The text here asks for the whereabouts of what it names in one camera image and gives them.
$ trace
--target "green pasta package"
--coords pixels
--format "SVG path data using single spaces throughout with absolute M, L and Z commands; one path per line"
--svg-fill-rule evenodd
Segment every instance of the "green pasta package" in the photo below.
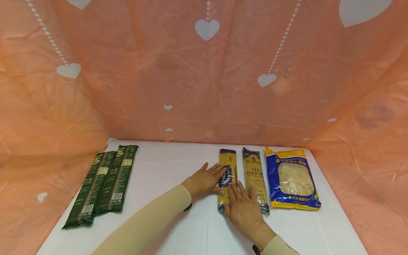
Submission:
M 258 205 L 263 214 L 269 215 L 269 199 L 266 193 L 264 175 L 262 172 L 261 157 L 259 151 L 242 149 L 244 162 L 245 185 L 248 191 L 251 184 L 254 185 Z
M 137 145 L 119 145 L 115 161 L 109 169 L 102 196 L 96 207 L 95 215 L 108 212 L 122 212 L 127 186 L 132 172 Z
M 322 204 L 303 149 L 272 151 L 266 147 L 272 207 L 319 210 Z
M 229 184 L 237 182 L 237 152 L 221 149 L 219 163 L 225 166 L 226 171 L 218 182 L 218 186 L 224 190 L 224 195 L 218 194 L 217 208 L 218 212 L 225 216 L 224 204 L 229 203 L 227 187 Z
M 116 151 L 96 155 L 62 229 L 92 225 L 95 208 L 99 202 L 106 175 L 113 164 L 115 155 Z

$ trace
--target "pasta package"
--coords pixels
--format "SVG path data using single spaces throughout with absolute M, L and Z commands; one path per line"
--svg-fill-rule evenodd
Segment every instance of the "pasta package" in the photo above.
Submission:
M 116 151 L 98 153 L 79 190 L 74 206 L 62 229 L 92 225 L 95 209 L 102 194 L 109 168 L 115 159 Z
M 218 182 L 218 186 L 224 190 L 224 195 L 218 194 L 218 212 L 226 216 L 224 204 L 229 202 L 227 187 L 229 184 L 237 182 L 237 152 L 221 149 L 219 163 L 225 166 L 226 171 Z
M 304 150 L 265 148 L 272 207 L 319 210 L 322 204 Z
M 242 159 L 244 161 L 246 190 L 248 191 L 251 184 L 254 184 L 255 194 L 261 212 L 269 215 L 269 202 L 266 194 L 259 151 L 250 151 L 244 147 L 242 148 Z
M 109 169 L 95 215 L 108 212 L 122 212 L 126 190 L 136 155 L 137 145 L 119 145 L 115 160 Z

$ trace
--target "blue pasta bag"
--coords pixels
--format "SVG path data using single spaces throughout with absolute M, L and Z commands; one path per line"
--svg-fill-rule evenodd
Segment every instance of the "blue pasta bag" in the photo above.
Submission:
M 322 204 L 304 150 L 265 149 L 272 207 L 319 210 Z

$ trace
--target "yellow pasta package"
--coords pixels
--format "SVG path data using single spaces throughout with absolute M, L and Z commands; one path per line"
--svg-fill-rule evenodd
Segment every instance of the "yellow pasta package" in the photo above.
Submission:
M 244 161 L 246 190 L 249 191 L 251 184 L 254 184 L 255 194 L 261 212 L 269 215 L 269 202 L 266 194 L 259 151 L 250 151 L 244 147 L 242 148 L 242 159 Z
M 233 150 L 220 150 L 220 164 L 227 169 L 218 182 L 218 186 L 224 190 L 224 195 L 218 195 L 218 212 L 225 216 L 224 203 L 229 202 L 227 187 L 237 182 L 237 152 Z
M 265 148 L 272 207 L 319 210 L 322 204 L 304 150 Z

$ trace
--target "orange backdrop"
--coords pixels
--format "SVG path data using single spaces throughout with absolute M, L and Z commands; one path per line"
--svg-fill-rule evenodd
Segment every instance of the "orange backdrop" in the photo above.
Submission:
M 406 253 L 407 9 L 1 1 L 0 253 L 35 254 L 109 137 L 308 147 L 368 252 Z

